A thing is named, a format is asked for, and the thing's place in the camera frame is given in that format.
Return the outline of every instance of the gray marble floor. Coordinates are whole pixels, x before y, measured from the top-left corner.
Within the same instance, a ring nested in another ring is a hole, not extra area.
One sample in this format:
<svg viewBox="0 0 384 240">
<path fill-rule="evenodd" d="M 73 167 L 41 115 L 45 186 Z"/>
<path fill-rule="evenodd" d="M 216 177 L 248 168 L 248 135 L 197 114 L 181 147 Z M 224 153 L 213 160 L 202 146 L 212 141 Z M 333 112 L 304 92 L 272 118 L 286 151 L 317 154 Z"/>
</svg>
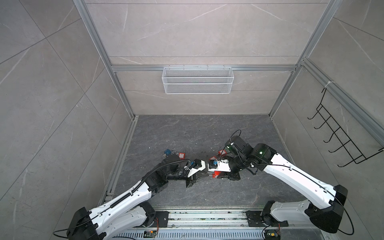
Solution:
<svg viewBox="0 0 384 240">
<path fill-rule="evenodd" d="M 287 154 L 267 115 L 141 115 L 137 122 L 115 195 L 126 191 L 163 159 L 164 151 L 189 147 L 187 158 L 208 159 L 223 148 L 231 134 L 255 146 L 265 143 L 285 158 Z M 257 206 L 268 200 L 292 202 L 304 197 L 281 180 L 264 172 L 240 173 L 240 181 L 202 178 L 190 188 L 170 181 L 150 200 L 152 206 Z"/>
</svg>

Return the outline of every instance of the red wire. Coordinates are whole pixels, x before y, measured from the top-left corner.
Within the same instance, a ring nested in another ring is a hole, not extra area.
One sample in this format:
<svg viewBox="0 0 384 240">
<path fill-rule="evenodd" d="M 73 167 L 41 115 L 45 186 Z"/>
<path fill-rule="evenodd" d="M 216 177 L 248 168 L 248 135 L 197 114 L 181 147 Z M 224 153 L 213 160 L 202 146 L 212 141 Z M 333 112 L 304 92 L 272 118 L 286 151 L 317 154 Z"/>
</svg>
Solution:
<svg viewBox="0 0 384 240">
<path fill-rule="evenodd" d="M 155 237 L 159 234 L 159 219 L 158 218 L 156 218 L 156 222 L 157 222 L 157 231 L 156 231 Z"/>
</svg>

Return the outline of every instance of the black wire rack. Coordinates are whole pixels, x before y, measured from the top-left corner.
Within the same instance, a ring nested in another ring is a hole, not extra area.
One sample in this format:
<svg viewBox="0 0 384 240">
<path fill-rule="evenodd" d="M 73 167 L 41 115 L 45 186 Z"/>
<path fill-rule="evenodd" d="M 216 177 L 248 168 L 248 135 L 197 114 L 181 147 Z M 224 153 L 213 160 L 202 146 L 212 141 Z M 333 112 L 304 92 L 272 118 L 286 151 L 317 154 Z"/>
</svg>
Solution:
<svg viewBox="0 0 384 240">
<path fill-rule="evenodd" d="M 331 131 L 332 131 L 332 135 L 331 135 L 331 137 L 329 138 L 329 140 L 328 140 L 328 141 L 324 141 L 324 140 L 323 140 L 323 142 L 328 143 L 328 142 L 331 141 L 331 139 L 332 139 L 333 136 L 336 136 L 336 138 L 337 138 L 337 139 L 339 140 L 339 142 L 341 143 L 341 146 L 340 146 L 339 148 L 337 148 L 337 149 L 334 150 L 334 151 L 329 151 L 329 150 L 328 150 L 328 152 L 336 152 L 337 150 L 339 150 L 339 149 L 341 149 L 341 148 L 344 148 L 345 151 L 347 151 L 347 153 L 348 153 L 349 156 L 351 157 L 352 160 L 351 160 L 350 162 L 348 162 L 347 164 L 345 164 L 345 165 L 343 165 L 343 166 L 338 165 L 338 167 L 345 167 L 345 166 L 347 166 L 348 164 L 350 164 L 351 162 L 354 162 L 355 164 L 362 163 L 362 162 L 364 162 L 365 160 L 370 159 L 371 157 L 373 157 L 373 156 L 375 156 L 375 155 L 381 153 L 382 151 L 384 151 L 384 147 L 383 147 L 383 148 L 379 149 L 377 153 L 375 153 L 375 154 L 373 154 L 373 155 L 371 155 L 371 156 L 369 156 L 369 157 L 366 157 L 366 156 L 360 151 L 360 149 L 356 146 L 356 144 L 353 142 L 353 140 L 348 136 L 348 134 L 344 131 L 344 129 L 340 126 L 340 124 L 336 121 L 336 119 L 333 118 L 333 116 L 328 112 L 328 110 L 327 110 L 327 109 L 324 107 L 324 105 L 322 104 L 323 99 L 324 99 L 324 95 L 325 95 L 325 92 L 326 92 L 326 91 L 327 91 L 326 88 L 324 88 L 324 89 L 321 91 L 321 92 L 324 92 L 324 93 L 323 93 L 323 96 L 322 96 L 322 98 L 321 98 L 321 101 L 320 101 L 319 106 L 317 106 L 317 108 L 316 108 L 316 113 L 315 113 L 315 115 L 313 115 L 313 117 L 308 118 L 308 119 L 311 120 L 311 119 L 313 119 L 317 114 L 319 114 L 319 115 L 322 117 L 322 119 L 324 120 L 324 122 L 323 122 L 323 124 L 321 124 L 320 127 L 314 127 L 314 128 L 315 128 L 315 129 L 319 129 L 319 128 L 321 128 L 324 124 L 327 124 L 328 127 L 329 127 L 329 128 L 331 129 Z M 328 118 L 325 118 L 325 117 L 321 114 L 321 112 L 320 112 L 321 109 L 325 110 L 325 111 L 329 114 L 329 117 L 328 117 Z M 336 123 L 336 125 L 337 125 L 336 130 L 333 130 L 333 128 L 330 126 L 330 124 L 329 124 L 329 122 L 328 122 L 328 120 L 330 120 L 330 119 L 332 119 L 332 120 Z M 338 136 L 338 134 L 337 134 L 338 131 L 339 131 L 339 132 L 342 131 L 342 132 L 345 134 L 345 136 L 347 136 L 348 140 L 347 140 L 345 143 L 343 143 L 343 142 L 341 141 L 340 137 Z M 359 152 L 360 155 L 359 155 L 358 157 L 356 157 L 356 158 L 352 157 L 351 153 L 350 153 L 350 152 L 348 151 L 348 149 L 345 147 L 345 145 L 346 145 L 347 143 L 349 143 L 349 142 L 351 142 L 351 143 L 353 144 L 353 146 L 354 146 L 354 147 L 357 149 L 357 151 Z"/>
</svg>

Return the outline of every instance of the black cable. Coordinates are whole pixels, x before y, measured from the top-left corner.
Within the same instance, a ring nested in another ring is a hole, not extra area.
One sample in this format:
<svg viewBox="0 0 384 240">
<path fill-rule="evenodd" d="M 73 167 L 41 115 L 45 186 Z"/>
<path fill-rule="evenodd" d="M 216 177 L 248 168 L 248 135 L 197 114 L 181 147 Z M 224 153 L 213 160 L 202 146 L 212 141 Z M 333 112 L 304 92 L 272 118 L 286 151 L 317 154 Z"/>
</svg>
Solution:
<svg viewBox="0 0 384 240">
<path fill-rule="evenodd" d="M 278 164 L 259 164 L 259 165 L 264 165 L 264 166 L 281 166 L 281 167 L 287 167 L 289 169 L 291 169 L 290 167 L 288 166 L 285 166 L 285 165 L 278 165 Z M 316 181 L 310 179 L 308 176 L 305 176 L 303 173 L 297 171 L 296 169 L 291 169 L 291 170 L 294 170 L 295 172 L 298 172 L 300 173 L 301 175 L 303 175 L 304 177 L 308 178 L 309 180 L 311 180 L 312 182 L 316 183 L 317 186 L 321 187 L 322 189 L 324 189 L 327 193 L 329 193 L 332 197 L 334 197 L 334 199 L 336 199 L 336 201 L 343 207 L 345 213 L 347 214 L 347 217 L 351 223 L 351 226 L 352 226 L 352 233 L 346 233 L 346 232 L 343 232 L 342 230 L 338 229 L 339 231 L 341 231 L 342 233 L 346 234 L 346 235 L 353 235 L 355 233 L 355 228 L 353 226 L 353 223 L 352 223 L 352 220 L 351 220 L 351 217 L 349 216 L 347 210 L 345 209 L 344 205 L 341 204 L 341 202 L 332 194 L 330 193 L 327 189 L 325 189 L 323 186 L 321 186 L 320 184 L 318 184 Z"/>
<path fill-rule="evenodd" d="M 257 171 L 258 171 L 258 169 L 256 168 L 256 172 L 252 172 L 252 170 L 251 169 L 249 169 L 248 167 L 246 167 L 245 168 L 246 170 L 248 170 L 248 171 L 250 171 L 251 173 L 252 173 L 252 175 L 256 175 L 256 173 L 257 173 Z"/>
<path fill-rule="evenodd" d="M 189 159 L 183 159 L 183 160 L 178 160 L 178 161 L 173 161 L 173 162 L 169 162 L 169 163 L 166 163 L 166 164 L 163 164 L 163 165 L 160 165 L 158 166 L 157 168 L 153 169 L 152 171 L 148 172 L 142 179 L 141 181 L 139 182 L 139 184 L 132 189 L 131 192 L 127 193 L 126 195 L 122 196 L 121 198 L 119 198 L 116 202 L 114 202 L 113 204 L 110 205 L 110 208 L 114 208 L 116 205 L 118 205 L 119 203 L 121 203 L 124 199 L 126 199 L 127 197 L 131 196 L 134 192 L 136 192 L 140 187 L 141 185 L 143 185 L 145 183 L 145 181 L 149 178 L 150 175 L 152 175 L 154 172 L 164 168 L 164 167 L 167 167 L 169 165 L 172 165 L 172 164 L 175 164 L 175 163 L 180 163 L 180 162 L 189 162 L 190 164 L 190 160 Z"/>
<path fill-rule="evenodd" d="M 267 228 L 267 227 L 270 227 L 271 225 L 268 225 L 268 226 L 266 226 L 264 229 L 263 229 L 263 231 L 262 231 L 262 236 L 263 236 L 263 239 L 265 239 L 265 236 L 264 236 L 264 231 L 265 231 L 265 229 Z"/>
<path fill-rule="evenodd" d="M 105 209 L 104 211 L 102 211 L 100 214 L 102 214 L 103 212 L 105 212 L 106 210 L 108 209 L 111 209 L 113 207 L 115 207 L 117 204 L 119 204 L 120 202 L 122 202 L 124 199 L 126 199 L 127 197 L 131 196 L 135 191 L 137 191 L 139 189 L 139 187 L 149 178 L 149 176 L 151 174 L 153 174 L 154 172 L 164 168 L 164 167 L 167 167 L 169 165 L 172 165 L 172 164 L 175 164 L 175 163 L 179 163 L 179 162 L 189 162 L 190 163 L 190 160 L 189 159 L 183 159 L 183 160 L 178 160 L 178 161 L 174 161 L 174 162 L 169 162 L 169 163 L 166 163 L 166 164 L 163 164 L 163 165 L 160 165 L 158 166 L 157 168 L 155 168 L 154 170 L 148 172 L 140 181 L 140 183 L 129 193 L 127 193 L 126 195 L 122 196 L 119 200 L 117 200 L 116 202 L 114 202 L 113 204 L 111 204 L 107 209 Z M 56 236 L 56 237 L 60 237 L 60 238 L 68 238 L 68 237 L 63 237 L 63 236 L 59 236 L 59 235 L 56 235 L 55 233 L 56 232 L 62 232 L 62 231 L 67 231 L 67 230 L 70 230 L 70 229 L 74 229 L 74 228 L 77 228 L 77 227 L 80 227 L 90 221 L 92 221 L 93 219 L 95 219 L 98 215 L 96 215 L 95 217 L 93 217 L 92 219 L 86 221 L 85 223 L 82 223 L 80 225 L 77 225 L 75 227 L 71 227 L 71 228 L 66 228 L 66 229 L 61 229 L 61 230 L 57 230 L 57 231 L 54 231 L 53 234 Z"/>
<path fill-rule="evenodd" d="M 75 227 L 70 227 L 70 228 L 66 228 L 66 229 L 61 229 L 61 230 L 54 231 L 53 234 L 54 234 L 56 237 L 68 238 L 68 237 L 63 237 L 63 236 L 56 235 L 55 233 L 56 233 L 56 232 L 67 231 L 67 230 L 70 230 L 70 229 L 74 229 L 74 228 L 76 228 L 76 227 L 80 227 L 80 226 L 82 226 L 82 225 L 84 225 L 84 224 L 86 224 L 86 223 L 92 221 L 92 220 L 95 219 L 97 216 L 98 216 L 98 215 L 96 215 L 96 216 L 95 216 L 94 218 L 92 218 L 92 219 L 89 219 L 89 220 L 86 221 L 85 223 L 82 223 L 82 224 L 77 225 L 77 226 L 75 226 Z"/>
<path fill-rule="evenodd" d="M 239 135 L 241 135 L 241 129 L 237 129 L 234 133 L 232 133 L 232 135 L 229 137 L 229 141 L 232 143 L 232 137 L 234 136 L 234 134 L 237 132 L 237 131 L 240 131 Z M 225 149 L 225 146 L 223 147 L 223 150 L 220 152 L 220 157 L 223 155 L 223 151 Z"/>
<path fill-rule="evenodd" d="M 128 239 L 133 239 L 133 240 L 136 240 L 134 238 L 131 238 L 131 237 L 121 237 L 121 238 L 128 238 Z"/>
</svg>

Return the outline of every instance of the ventilated metal panel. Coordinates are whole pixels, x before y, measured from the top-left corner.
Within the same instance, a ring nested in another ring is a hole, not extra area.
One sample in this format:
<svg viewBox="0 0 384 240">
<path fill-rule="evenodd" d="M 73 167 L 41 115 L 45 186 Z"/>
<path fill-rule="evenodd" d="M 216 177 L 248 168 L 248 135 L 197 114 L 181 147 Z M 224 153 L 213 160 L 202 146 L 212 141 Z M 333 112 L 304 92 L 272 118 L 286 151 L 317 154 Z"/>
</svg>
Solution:
<svg viewBox="0 0 384 240">
<path fill-rule="evenodd" d="M 167 94 L 230 93 L 233 71 L 230 67 L 167 67 L 162 80 Z"/>
<path fill-rule="evenodd" d="M 136 240 L 148 240 L 144 238 L 144 230 L 127 230 L 113 239 L 126 239 L 130 237 Z M 160 229 L 156 240 L 208 240 L 208 239 L 263 239 L 262 229 L 194 229 L 194 230 L 169 230 Z"/>
</svg>

